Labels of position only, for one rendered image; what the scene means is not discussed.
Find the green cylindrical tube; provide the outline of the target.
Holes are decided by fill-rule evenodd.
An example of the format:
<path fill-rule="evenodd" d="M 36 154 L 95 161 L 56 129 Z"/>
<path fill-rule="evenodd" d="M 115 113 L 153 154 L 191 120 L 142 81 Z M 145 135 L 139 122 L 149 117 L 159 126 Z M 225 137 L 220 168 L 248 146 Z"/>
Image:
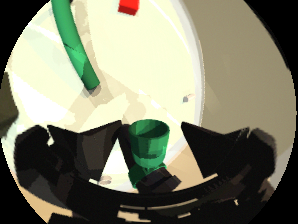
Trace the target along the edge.
<path fill-rule="evenodd" d="M 84 44 L 81 43 L 80 34 L 78 34 L 76 27 L 76 20 L 72 15 L 71 0 L 51 0 L 53 18 L 56 20 L 56 26 L 59 28 L 59 34 L 65 51 L 69 56 L 69 60 L 73 64 L 74 71 L 77 71 L 78 77 L 80 77 L 82 84 L 85 84 L 86 89 L 93 89 L 98 87 L 100 80 L 92 64 L 89 63 L 88 56 L 86 56 Z"/>

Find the green cup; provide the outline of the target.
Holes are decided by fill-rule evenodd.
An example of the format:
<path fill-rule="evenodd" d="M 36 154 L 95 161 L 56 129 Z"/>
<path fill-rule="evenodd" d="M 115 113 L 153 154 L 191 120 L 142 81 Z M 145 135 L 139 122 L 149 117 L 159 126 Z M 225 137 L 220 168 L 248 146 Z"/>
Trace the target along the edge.
<path fill-rule="evenodd" d="M 170 127 L 160 120 L 138 120 L 129 125 L 130 148 L 136 164 L 130 168 L 129 181 L 134 189 L 142 177 L 164 164 L 166 145 L 169 143 Z M 166 168 L 168 169 L 168 168 Z"/>

